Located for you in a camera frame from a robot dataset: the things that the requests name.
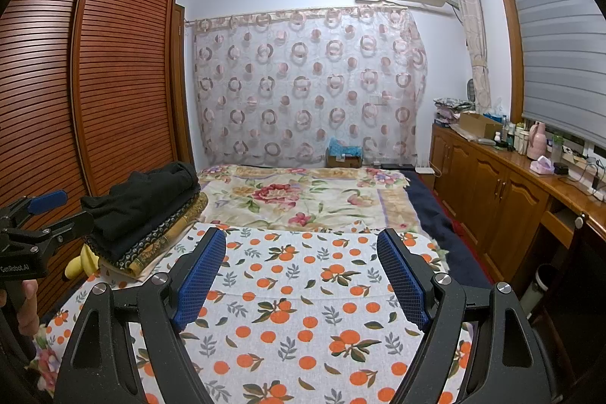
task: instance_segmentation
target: finger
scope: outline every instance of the finger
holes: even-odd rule
[[[40,319],[36,318],[27,325],[19,325],[19,332],[23,335],[35,336],[40,328]]]
[[[37,319],[37,300],[36,297],[26,299],[23,306],[17,313],[17,321],[20,326],[28,325],[32,320]]]
[[[37,281],[35,279],[28,279],[21,283],[25,298],[30,300],[37,292]]]

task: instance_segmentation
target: human hand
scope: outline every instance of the human hand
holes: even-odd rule
[[[19,332],[33,337],[40,326],[40,319],[37,316],[37,281],[35,279],[23,281],[21,287],[25,295],[25,302],[17,313]],[[6,304],[6,296],[6,291],[0,289],[0,308]]]

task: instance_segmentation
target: roller blind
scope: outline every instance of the roller blind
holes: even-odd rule
[[[516,0],[522,115],[606,146],[606,20],[594,0]]]

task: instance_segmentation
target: silver bolt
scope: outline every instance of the silver bolt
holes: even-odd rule
[[[107,285],[105,283],[97,283],[95,286],[93,286],[93,294],[95,295],[100,295],[102,293],[105,292],[105,290],[107,289]]]
[[[449,285],[453,279],[446,273],[437,273],[436,274],[436,282],[439,285]]]
[[[151,282],[154,283],[155,285],[163,285],[168,280],[169,280],[169,275],[166,273],[154,274],[151,278]]]
[[[508,295],[508,294],[511,293],[511,286],[508,285],[507,283],[502,282],[502,281],[500,283],[497,283],[496,289],[498,289],[499,291],[501,291],[505,295]]]

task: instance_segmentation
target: wardrobe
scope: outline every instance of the wardrobe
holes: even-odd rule
[[[182,28],[175,0],[10,2],[0,18],[0,204],[57,189],[69,197],[27,229],[78,212],[81,196],[134,170],[193,162]],[[81,246],[51,259],[40,314],[77,282],[61,277]]]

